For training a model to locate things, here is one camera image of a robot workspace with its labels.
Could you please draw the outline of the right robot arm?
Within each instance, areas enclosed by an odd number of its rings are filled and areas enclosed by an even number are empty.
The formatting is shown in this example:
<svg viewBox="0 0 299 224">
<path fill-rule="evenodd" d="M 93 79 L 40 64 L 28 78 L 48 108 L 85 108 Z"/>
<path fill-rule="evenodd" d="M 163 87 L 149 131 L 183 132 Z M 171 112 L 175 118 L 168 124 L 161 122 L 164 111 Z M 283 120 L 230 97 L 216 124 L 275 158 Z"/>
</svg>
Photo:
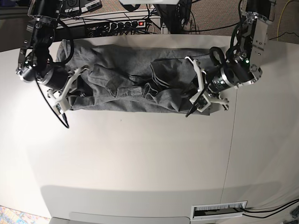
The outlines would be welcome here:
<svg viewBox="0 0 299 224">
<path fill-rule="evenodd" d="M 74 73 L 65 69 L 75 53 L 75 43 L 70 28 L 61 20 L 63 0 L 32 0 L 28 9 L 31 20 L 26 28 L 23 46 L 20 48 L 16 74 L 20 80 L 47 86 L 54 92 L 62 92 L 68 83 L 67 96 L 86 96 L 90 92 L 82 84 L 75 87 L 71 81 Z M 49 48 L 54 42 L 56 28 L 61 25 L 67 33 L 70 52 L 55 62 Z"/>
</svg>

